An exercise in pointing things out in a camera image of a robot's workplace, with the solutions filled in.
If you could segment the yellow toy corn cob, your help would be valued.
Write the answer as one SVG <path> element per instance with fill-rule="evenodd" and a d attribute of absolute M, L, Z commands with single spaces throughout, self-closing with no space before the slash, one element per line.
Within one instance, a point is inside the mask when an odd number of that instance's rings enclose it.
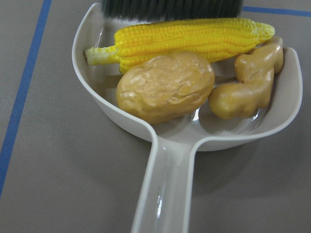
<path fill-rule="evenodd" d="M 269 24 L 246 18 L 204 18 L 137 24 L 119 29 L 114 45 L 85 50 L 90 66 L 119 64 L 120 72 L 156 56 L 190 51 L 210 63 L 246 53 L 275 35 Z"/>

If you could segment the beige plastic dustpan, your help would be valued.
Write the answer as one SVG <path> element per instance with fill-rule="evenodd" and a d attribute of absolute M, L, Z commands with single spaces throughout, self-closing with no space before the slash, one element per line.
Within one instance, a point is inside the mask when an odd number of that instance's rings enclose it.
<path fill-rule="evenodd" d="M 81 84 L 101 110 L 121 128 L 152 144 L 132 232 L 186 233 L 196 152 L 236 147 L 286 128 L 302 102 L 297 53 L 284 48 L 284 66 L 276 75 L 270 104 L 253 118 L 221 120 L 204 104 L 189 115 L 151 126 L 116 106 L 120 79 L 116 65 L 91 67 L 86 62 L 85 49 L 109 45 L 116 30 L 132 24 L 105 20 L 101 8 L 95 3 L 86 12 L 73 42 L 72 63 Z"/>

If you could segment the brown toy potato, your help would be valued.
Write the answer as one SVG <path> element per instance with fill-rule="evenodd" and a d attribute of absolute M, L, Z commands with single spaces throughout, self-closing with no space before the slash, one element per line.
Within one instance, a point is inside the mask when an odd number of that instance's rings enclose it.
<path fill-rule="evenodd" d="M 155 57 L 129 69 L 117 85 L 118 107 L 149 124 L 192 113 L 210 95 L 212 65 L 192 52 Z"/>

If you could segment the tan toy ginger root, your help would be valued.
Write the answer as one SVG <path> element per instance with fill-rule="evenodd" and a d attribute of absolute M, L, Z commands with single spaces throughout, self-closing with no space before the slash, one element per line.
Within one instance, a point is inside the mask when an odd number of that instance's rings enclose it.
<path fill-rule="evenodd" d="M 210 110 L 221 119 L 254 116 L 259 108 L 268 106 L 275 74 L 283 65 L 283 39 L 279 36 L 239 55 L 234 62 L 236 82 L 212 90 L 208 98 Z"/>

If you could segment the beige brush black bristles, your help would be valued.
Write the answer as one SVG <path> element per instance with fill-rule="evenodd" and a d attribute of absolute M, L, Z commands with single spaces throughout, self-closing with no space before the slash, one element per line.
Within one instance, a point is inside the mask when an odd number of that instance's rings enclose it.
<path fill-rule="evenodd" d="M 242 0 L 103 0 L 105 18 L 168 21 L 237 17 Z"/>

